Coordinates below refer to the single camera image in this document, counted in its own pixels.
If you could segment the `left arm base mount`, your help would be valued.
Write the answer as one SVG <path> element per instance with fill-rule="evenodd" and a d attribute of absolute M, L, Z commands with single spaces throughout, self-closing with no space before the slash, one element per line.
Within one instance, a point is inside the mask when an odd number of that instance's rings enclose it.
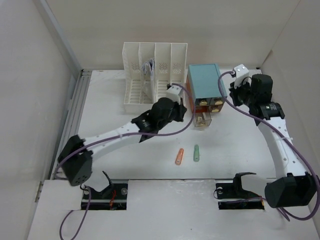
<path fill-rule="evenodd" d="M 112 180 L 105 171 L 80 185 L 81 209 L 122 211 L 127 209 L 129 181 Z"/>

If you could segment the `white Canon manual booklet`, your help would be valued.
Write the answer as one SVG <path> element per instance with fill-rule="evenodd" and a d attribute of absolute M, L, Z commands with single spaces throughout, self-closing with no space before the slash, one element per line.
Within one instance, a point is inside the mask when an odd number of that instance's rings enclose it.
<path fill-rule="evenodd" d="M 144 75 L 142 91 L 150 98 L 151 102 L 155 102 L 155 58 L 150 58 L 142 64 L 141 70 Z"/>

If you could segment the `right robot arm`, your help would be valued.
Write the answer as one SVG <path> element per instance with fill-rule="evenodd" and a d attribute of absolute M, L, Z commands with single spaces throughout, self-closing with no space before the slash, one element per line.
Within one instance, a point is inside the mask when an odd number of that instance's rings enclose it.
<path fill-rule="evenodd" d="M 236 107 L 245 105 L 262 133 L 275 166 L 276 180 L 267 183 L 264 196 L 272 208 L 306 206 L 317 187 L 314 177 L 292 150 L 285 114 L 272 101 L 273 80 L 266 74 L 233 74 L 230 97 Z"/>

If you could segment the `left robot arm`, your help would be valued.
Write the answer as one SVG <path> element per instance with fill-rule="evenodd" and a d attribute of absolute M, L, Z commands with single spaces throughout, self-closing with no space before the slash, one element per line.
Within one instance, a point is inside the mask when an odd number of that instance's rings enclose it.
<path fill-rule="evenodd" d="M 178 101 L 162 97 L 150 110 L 113 131 L 91 138 L 74 135 L 59 154 L 57 168 L 62 168 L 71 186 L 84 184 L 92 175 L 95 160 L 127 145 L 139 144 L 152 137 L 169 136 L 169 133 L 159 131 L 171 122 L 183 122 L 186 111 L 181 97 Z"/>

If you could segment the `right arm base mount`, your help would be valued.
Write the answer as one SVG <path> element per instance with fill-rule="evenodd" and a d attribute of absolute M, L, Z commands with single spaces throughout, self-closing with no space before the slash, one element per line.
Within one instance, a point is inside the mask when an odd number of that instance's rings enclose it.
<path fill-rule="evenodd" d="M 252 191 L 243 189 L 242 177 L 256 175 L 253 172 L 236 173 L 233 179 L 215 182 L 219 210 L 265 210 L 263 197 Z"/>

